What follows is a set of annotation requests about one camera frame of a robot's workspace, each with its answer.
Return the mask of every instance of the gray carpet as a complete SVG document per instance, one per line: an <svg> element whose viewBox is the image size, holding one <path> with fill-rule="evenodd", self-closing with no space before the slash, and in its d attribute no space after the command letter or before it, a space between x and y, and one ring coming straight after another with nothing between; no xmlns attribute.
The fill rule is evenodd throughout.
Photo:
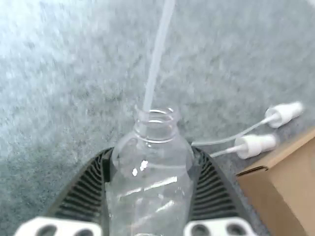
<svg viewBox="0 0 315 236"><path fill-rule="evenodd" d="M41 214L132 128L162 4L0 0L0 235ZM237 133L271 104L300 100L307 111L276 131L287 140L315 124L314 22L304 0L178 0L156 98L179 105L194 139ZM216 160L254 229L269 235L234 177L256 159Z"/></svg>

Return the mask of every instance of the bottle neck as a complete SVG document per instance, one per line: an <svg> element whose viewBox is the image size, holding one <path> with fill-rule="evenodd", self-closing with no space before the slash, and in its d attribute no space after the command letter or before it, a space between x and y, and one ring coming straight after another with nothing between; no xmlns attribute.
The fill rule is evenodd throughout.
<svg viewBox="0 0 315 236"><path fill-rule="evenodd" d="M152 109L149 112L138 110L134 132L149 143L166 143L178 133L178 111L171 108Z"/></svg>

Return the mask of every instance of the plastic tube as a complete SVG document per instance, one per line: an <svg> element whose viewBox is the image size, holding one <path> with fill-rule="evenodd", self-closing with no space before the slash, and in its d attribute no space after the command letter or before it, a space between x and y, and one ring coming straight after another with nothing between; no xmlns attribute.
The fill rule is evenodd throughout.
<svg viewBox="0 0 315 236"><path fill-rule="evenodd" d="M207 145L215 145L215 144L224 144L224 143L227 143L227 142L230 142L238 137L241 137L245 134L247 134L248 132L251 132L252 130L256 129L257 127L261 126L262 124L262 121L252 125L251 127L245 129L244 131L238 133L238 134L235 134L233 136L230 136L230 137L227 137L227 138L224 138L224 139L219 139L219 140L204 140L204 141L194 141L191 143L192 146L207 146Z"/></svg>
<svg viewBox="0 0 315 236"><path fill-rule="evenodd" d="M148 81L146 85L146 92L143 102L143 110L149 111L151 109L154 88L156 86L157 75L161 62L161 57L164 48L164 42L168 31L168 26L174 11L175 0L165 0L162 17L160 19L155 46L152 54L152 61L149 70Z"/></svg>
<svg viewBox="0 0 315 236"><path fill-rule="evenodd" d="M230 137L227 137L227 138L224 138L224 139L219 139L219 140L213 140L213 141L193 141L191 143L192 146L209 146L209 145L215 145L215 144L224 144L224 143L227 143L227 142L230 142L238 137L241 137L249 132L251 132L252 130L256 129L257 127L263 125L263 124L266 124L270 121L273 121L273 120L278 120L280 118L279 114L272 114L271 116L268 116L266 117L265 119L263 119L262 121L252 125L251 127L245 129L244 131L238 133L238 134L235 134L233 136L230 136Z"/></svg>
<svg viewBox="0 0 315 236"><path fill-rule="evenodd" d="M227 149L222 150L222 151L217 151L217 152L211 153L210 156L216 157L216 156L221 156L224 154L233 153L233 152L237 152L240 150L246 150L246 149L247 149L246 145L238 145L238 146L227 148Z"/></svg>

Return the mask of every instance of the spray nozzle cap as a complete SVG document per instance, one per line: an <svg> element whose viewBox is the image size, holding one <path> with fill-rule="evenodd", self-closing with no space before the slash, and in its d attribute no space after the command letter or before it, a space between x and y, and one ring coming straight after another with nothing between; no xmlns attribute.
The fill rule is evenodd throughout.
<svg viewBox="0 0 315 236"><path fill-rule="evenodd" d="M234 145L247 147L236 152L241 159L247 159L262 152L273 150L278 145L278 138L273 134L250 134L237 138Z"/></svg>
<svg viewBox="0 0 315 236"><path fill-rule="evenodd" d="M304 110L301 102L292 102L288 104L280 104L269 108L265 113L265 118L274 116L274 119L268 121L272 128L279 128L280 126L288 123L293 118L302 114Z"/></svg>

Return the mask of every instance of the clear plastic bottle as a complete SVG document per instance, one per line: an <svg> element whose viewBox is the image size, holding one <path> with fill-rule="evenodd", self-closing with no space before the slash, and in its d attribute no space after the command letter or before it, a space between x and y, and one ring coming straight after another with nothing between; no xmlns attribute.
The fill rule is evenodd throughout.
<svg viewBox="0 0 315 236"><path fill-rule="evenodd" d="M111 236L182 236L193 191L193 152L176 109L137 110L112 153Z"/></svg>

